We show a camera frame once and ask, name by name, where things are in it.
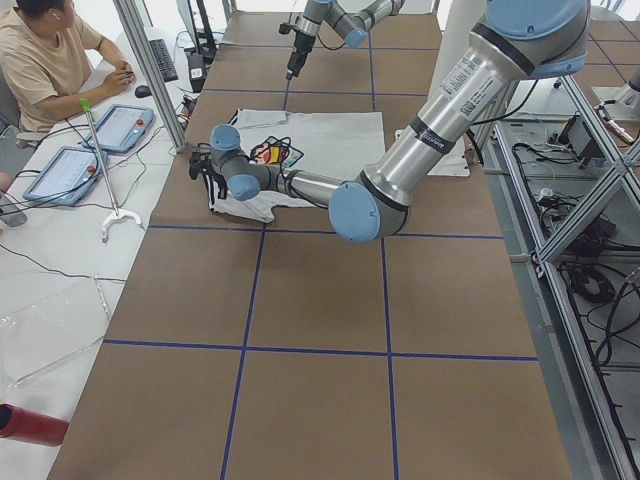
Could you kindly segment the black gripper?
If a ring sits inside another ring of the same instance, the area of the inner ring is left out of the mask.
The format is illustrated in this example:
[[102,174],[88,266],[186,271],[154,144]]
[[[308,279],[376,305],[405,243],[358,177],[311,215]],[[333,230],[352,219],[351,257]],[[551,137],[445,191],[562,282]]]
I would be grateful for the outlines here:
[[305,65],[305,55],[311,52],[314,45],[314,22],[306,17],[299,17],[293,24],[295,31],[294,50],[287,63],[286,79],[292,80],[300,75]]
[[206,178],[212,175],[211,145],[198,143],[193,149],[189,159],[189,177],[196,180],[199,176]]

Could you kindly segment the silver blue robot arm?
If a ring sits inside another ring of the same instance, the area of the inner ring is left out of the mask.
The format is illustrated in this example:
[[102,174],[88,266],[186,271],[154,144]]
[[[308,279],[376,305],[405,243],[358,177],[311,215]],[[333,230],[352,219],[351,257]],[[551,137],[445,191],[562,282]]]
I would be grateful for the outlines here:
[[275,191],[327,209],[333,230],[352,243],[398,233],[412,192],[507,86],[581,70],[591,5],[587,1],[489,1],[471,27],[469,46],[390,149],[352,181],[258,164],[240,147],[239,131],[216,126],[210,150],[189,161],[210,200],[248,201]]
[[404,4],[401,0],[373,1],[364,9],[351,14],[338,1],[308,1],[304,11],[294,22],[283,22],[279,25],[279,34],[287,35],[291,31],[295,33],[292,53],[287,63],[286,79],[292,80],[299,76],[308,55],[319,39],[323,23],[326,23],[346,46],[355,48],[365,40],[377,23],[386,17],[398,15]]

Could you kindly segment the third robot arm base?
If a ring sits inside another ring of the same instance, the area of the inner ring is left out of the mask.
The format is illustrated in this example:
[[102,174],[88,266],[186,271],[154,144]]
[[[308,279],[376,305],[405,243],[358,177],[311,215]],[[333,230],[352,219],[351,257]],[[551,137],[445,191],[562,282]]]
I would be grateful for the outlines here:
[[639,121],[639,70],[621,87],[593,87],[596,110],[607,121]]

